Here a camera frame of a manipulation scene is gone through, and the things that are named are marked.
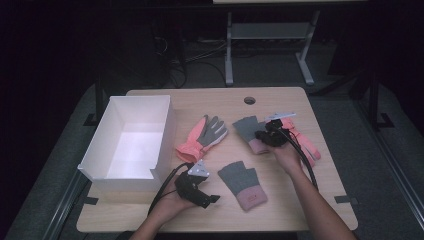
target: table top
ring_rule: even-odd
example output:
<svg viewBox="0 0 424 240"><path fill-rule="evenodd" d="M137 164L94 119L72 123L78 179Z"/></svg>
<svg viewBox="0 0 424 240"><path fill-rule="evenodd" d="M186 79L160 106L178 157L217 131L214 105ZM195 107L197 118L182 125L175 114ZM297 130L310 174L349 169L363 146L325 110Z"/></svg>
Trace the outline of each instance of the table top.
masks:
<svg viewBox="0 0 424 240"><path fill-rule="evenodd" d="M220 195L208 208L192 208L178 215L161 232L237 232L307 230L305 217L292 182L270 153L255 155L237 134L232 123L256 115L261 121L276 112L295 112L292 120L321 152L313 168L320 193L350 229L358 226L350 203L336 203L335 196L346 195L330 152L305 91L298 87L211 88L133 90L128 96L170 95L177 117L174 146L185 142L194 125L204 114L222 119L229 134L211 148L203 160L210 172L199 185L208 195ZM255 103L246 104L246 97ZM220 179L217 171L229 163L242 160L246 168L255 168L268 201L244 212L236 198ZM175 151L172 167L182 163ZM98 198L95 205L85 204L77 222L81 232L119 232L136 230L147 216L155 192L100 192L91 187L88 197Z"/></svg>

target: cardboard box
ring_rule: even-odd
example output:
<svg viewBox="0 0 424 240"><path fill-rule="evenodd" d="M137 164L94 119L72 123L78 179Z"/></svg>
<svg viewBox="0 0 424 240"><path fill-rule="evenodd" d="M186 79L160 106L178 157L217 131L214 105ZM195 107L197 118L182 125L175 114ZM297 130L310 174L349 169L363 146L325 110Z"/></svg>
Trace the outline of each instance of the cardboard box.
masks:
<svg viewBox="0 0 424 240"><path fill-rule="evenodd" d="M78 169L102 191L158 191L175 130L169 95L111 97Z"/></svg>

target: cable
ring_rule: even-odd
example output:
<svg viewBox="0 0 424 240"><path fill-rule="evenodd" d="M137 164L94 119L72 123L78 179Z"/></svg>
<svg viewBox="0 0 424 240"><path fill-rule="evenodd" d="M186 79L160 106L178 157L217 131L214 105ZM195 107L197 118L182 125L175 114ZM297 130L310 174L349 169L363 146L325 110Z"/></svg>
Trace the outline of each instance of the cable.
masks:
<svg viewBox="0 0 424 240"><path fill-rule="evenodd" d="M290 136L287 136L286 133L281 131L279 128L275 128L275 127L273 127L273 128L274 128L274 130L277 130L279 133L281 133L287 139L287 141L296 149L297 153L300 154L300 157L302 159L303 164L308 169L309 176L311 177L312 185L314 185L314 187L318 190L318 183L317 183L317 180L315 178L314 171L312 171L311 164L309 163L308 158L305 156L305 153L303 153L303 151L302 151L302 149L300 149L299 145L297 143L295 143L291 139Z"/></svg>
<svg viewBox="0 0 424 240"><path fill-rule="evenodd" d="M179 165L178 167L176 167L174 170L172 170L172 172L169 174L169 176L166 178L165 182L162 184L162 186L160 187L158 193L156 194L155 198L152 201L152 204L150 205L149 211L147 212L147 215L150 214L150 212L153 210L153 208L156 206L156 204L159 202L159 200L165 196L162 196L163 191L165 190L166 186L168 186L169 182L171 181L171 179L175 176L175 174L178 172L178 170L184 166L190 166L189 163L183 163L181 165Z"/></svg>

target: black tape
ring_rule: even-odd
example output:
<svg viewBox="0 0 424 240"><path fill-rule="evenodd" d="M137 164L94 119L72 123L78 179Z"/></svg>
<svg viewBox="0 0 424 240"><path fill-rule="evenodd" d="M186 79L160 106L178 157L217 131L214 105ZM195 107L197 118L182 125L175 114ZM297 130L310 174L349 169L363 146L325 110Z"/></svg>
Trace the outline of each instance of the black tape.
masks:
<svg viewBox="0 0 424 240"><path fill-rule="evenodd" d="M90 205L96 205L98 201L99 201L98 198L86 197L84 203L90 204Z"/></svg>
<svg viewBox="0 0 424 240"><path fill-rule="evenodd" d="M350 203L352 205L357 205L358 204L358 200L356 200L356 198L350 198L347 195L344 196L335 196L334 199L336 200L336 203Z"/></svg>

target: person's left hand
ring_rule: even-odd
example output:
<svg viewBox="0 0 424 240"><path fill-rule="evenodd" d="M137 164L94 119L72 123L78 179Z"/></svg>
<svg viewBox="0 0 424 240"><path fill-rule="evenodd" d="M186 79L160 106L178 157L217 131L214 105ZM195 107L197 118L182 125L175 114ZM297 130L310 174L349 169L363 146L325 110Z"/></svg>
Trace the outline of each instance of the person's left hand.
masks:
<svg viewBox="0 0 424 240"><path fill-rule="evenodd" d="M151 217L157 218L162 224L170 221L185 209L196 206L194 203L178 195L174 183L177 177L178 175L174 176L168 183L163 191L162 198L157 202L156 206L149 214L149 217L152 215Z"/></svg>

